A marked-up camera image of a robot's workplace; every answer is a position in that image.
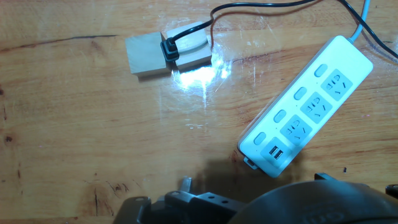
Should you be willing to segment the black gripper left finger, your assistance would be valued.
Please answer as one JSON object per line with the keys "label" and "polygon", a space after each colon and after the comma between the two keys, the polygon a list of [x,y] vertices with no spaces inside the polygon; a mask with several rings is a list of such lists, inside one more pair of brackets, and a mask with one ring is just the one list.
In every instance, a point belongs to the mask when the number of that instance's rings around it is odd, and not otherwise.
{"label": "black gripper left finger", "polygon": [[182,180],[180,188],[152,202],[149,197],[126,199],[114,224],[133,223],[228,223],[246,204],[211,192],[190,192],[192,178]]}

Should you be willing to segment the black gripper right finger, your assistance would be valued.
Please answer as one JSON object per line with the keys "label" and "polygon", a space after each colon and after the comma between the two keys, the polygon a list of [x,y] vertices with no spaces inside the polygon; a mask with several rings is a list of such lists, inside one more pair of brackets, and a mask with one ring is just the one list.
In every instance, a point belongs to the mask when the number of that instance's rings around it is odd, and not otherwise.
{"label": "black gripper right finger", "polygon": [[319,172],[314,174],[314,181],[321,181],[321,182],[335,182],[337,179],[334,177],[324,173],[324,172]]}

